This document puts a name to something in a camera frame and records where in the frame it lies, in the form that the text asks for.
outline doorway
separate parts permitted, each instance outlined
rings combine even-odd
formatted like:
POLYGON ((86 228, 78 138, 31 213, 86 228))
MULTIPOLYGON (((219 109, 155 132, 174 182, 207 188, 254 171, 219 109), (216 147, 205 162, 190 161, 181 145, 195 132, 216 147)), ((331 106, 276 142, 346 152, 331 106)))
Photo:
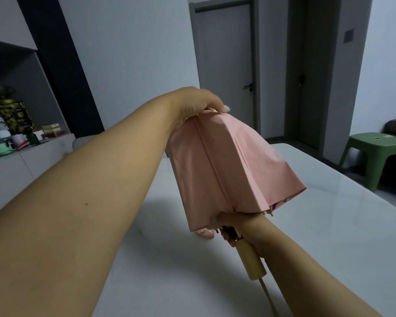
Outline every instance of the doorway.
POLYGON ((285 139, 323 146, 340 0, 289 0, 285 139))
POLYGON ((259 129, 254 0, 191 3, 200 86, 218 95, 230 114, 259 129))

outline person's right arm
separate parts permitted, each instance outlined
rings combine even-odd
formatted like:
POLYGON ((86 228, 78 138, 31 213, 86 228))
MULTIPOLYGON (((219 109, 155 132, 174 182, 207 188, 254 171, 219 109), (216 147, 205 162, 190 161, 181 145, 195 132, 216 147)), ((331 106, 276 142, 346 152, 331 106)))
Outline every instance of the person's right arm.
MULTIPOLYGON (((254 245, 295 317, 381 316, 264 215, 221 213, 217 225, 235 227, 254 245)), ((235 245, 223 230, 222 235, 231 246, 235 245)))

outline pink fabric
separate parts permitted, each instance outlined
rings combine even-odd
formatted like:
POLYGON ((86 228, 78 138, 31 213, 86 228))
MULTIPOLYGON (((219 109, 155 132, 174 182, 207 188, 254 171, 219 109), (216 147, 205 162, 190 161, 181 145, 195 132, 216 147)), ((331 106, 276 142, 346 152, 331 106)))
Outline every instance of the pink fabric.
POLYGON ((272 212, 306 189, 256 131, 229 114, 189 118, 167 149, 191 232, 221 211, 272 212))

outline white table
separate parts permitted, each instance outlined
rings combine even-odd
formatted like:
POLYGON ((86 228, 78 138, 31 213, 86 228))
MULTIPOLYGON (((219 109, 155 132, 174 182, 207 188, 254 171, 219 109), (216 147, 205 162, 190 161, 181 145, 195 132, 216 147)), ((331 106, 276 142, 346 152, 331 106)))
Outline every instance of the white table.
MULTIPOLYGON (((274 223, 385 316, 396 316, 396 208, 307 154, 273 147, 308 189, 274 223)), ((268 274, 280 316, 291 313, 268 274)), ((188 231, 169 159, 162 159, 117 253, 94 316, 271 316, 258 282, 216 235, 188 231)))

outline door frame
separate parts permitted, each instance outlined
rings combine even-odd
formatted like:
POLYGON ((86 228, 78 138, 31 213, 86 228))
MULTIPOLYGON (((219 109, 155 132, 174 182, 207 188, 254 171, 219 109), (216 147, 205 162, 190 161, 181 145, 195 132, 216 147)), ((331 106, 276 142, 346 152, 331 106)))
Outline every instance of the door frame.
MULTIPOLYGON (((329 63, 328 63, 328 80, 326 84, 326 91, 324 94, 324 99, 323 99, 323 111, 322 111, 322 117, 321 117, 321 128, 320 128, 320 143, 318 145, 318 157, 323 156, 323 150, 324 150, 324 139, 326 136, 326 127, 327 127, 327 116, 328 116, 328 105, 330 101, 330 92, 332 89, 332 81, 333 81, 333 67, 334 67, 334 58, 336 56, 336 46, 338 42, 338 30, 339 30, 339 19, 340 19, 340 10, 341 10, 341 5, 342 5, 342 0, 336 0, 336 11, 334 13, 334 18, 333 18, 333 33, 332 33, 332 49, 330 53, 330 58, 329 58, 329 63)), ((294 37, 293 33, 293 27, 291 26, 291 8, 290 8, 291 0, 288 2, 288 45, 287 45, 287 58, 286 58, 286 101, 285 101, 285 139, 286 140, 298 140, 298 120, 299 118, 299 103, 293 101, 293 97, 291 97, 291 93, 293 91, 299 91, 299 84, 298 84, 298 78, 296 79, 291 76, 292 73, 292 68, 291 68, 291 60, 292 56, 297 55, 296 52, 294 52, 295 49, 291 48, 291 42, 290 39, 294 37)))
POLYGON ((189 3, 189 12, 191 16, 192 34, 195 46, 195 56, 198 67, 198 77, 201 85, 200 71, 203 71, 203 62, 200 59, 199 40, 197 38, 196 14, 211 10, 225 9, 228 7, 236 7, 238 5, 250 5, 250 21, 251 21, 251 56, 252 56, 252 74, 253 74, 253 110, 254 110, 254 129, 261 134, 261 118, 260 118, 260 54, 259 54, 259 16, 258 16, 258 0, 211 0, 199 3, 189 3))

